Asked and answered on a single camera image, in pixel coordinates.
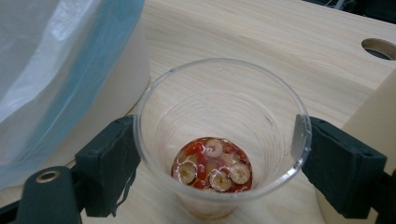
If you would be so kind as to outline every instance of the sliced fruit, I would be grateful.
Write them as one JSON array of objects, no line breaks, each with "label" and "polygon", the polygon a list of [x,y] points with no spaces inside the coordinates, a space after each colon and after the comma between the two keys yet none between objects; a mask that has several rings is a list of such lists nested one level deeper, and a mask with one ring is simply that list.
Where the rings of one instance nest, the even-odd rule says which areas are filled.
[{"label": "sliced fruit", "polygon": [[191,161],[186,161],[174,170],[173,176],[183,184],[190,184],[197,175],[197,168]]},{"label": "sliced fruit", "polygon": [[250,169],[245,164],[237,162],[230,167],[230,178],[235,184],[245,184],[250,179]]},{"label": "sliced fruit", "polygon": [[216,191],[224,192],[231,187],[233,181],[227,176],[226,173],[215,170],[210,174],[209,183],[210,186],[212,186],[212,188]]},{"label": "sliced fruit", "polygon": [[210,139],[205,144],[205,152],[208,157],[217,158],[221,155],[223,146],[219,139]]}]

